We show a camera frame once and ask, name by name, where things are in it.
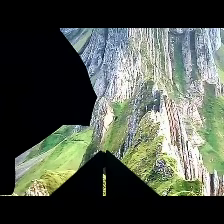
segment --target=black shape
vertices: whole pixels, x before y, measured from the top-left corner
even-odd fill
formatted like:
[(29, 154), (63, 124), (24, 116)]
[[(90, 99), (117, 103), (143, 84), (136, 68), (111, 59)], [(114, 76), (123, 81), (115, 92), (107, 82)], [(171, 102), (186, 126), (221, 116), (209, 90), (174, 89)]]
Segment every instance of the black shape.
[(1, 184), (15, 184), (15, 157), (61, 125), (90, 124), (96, 94), (87, 69), (56, 29), (0, 32)]
[(108, 197), (158, 196), (108, 151), (98, 152), (51, 196), (102, 196), (104, 171), (106, 171), (106, 196)]

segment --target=rocky mountain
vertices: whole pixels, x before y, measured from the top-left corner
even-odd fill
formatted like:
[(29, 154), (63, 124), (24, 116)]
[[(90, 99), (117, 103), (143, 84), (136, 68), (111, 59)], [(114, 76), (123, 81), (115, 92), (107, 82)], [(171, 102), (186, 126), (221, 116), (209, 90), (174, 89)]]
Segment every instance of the rocky mountain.
[(61, 29), (98, 96), (81, 165), (110, 150), (160, 195), (223, 195), (223, 30), (84, 29)]

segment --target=mountain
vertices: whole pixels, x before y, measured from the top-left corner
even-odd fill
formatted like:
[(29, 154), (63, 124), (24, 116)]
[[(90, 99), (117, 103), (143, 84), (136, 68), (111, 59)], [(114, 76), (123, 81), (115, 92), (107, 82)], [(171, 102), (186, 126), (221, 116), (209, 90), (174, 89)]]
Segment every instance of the mountain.
[[(224, 195), (223, 29), (61, 28), (61, 32), (80, 54), (98, 97), (91, 127), (68, 126), (72, 131), (62, 131), (61, 138), (52, 134), (44, 140), (45, 149), (42, 142), (25, 162), (48, 150), (56, 156), (59, 148), (57, 156), (62, 158), (69, 148), (62, 150), (61, 142), (73, 139), (75, 147), (80, 144), (78, 136), (84, 136), (77, 168), (99, 150), (109, 150), (160, 195)], [(49, 164), (53, 154), (40, 163)], [(39, 164), (31, 169), (35, 178), (43, 175)], [(17, 182), (23, 190), (16, 193), (24, 192), (31, 177), (31, 171), (23, 174)]]

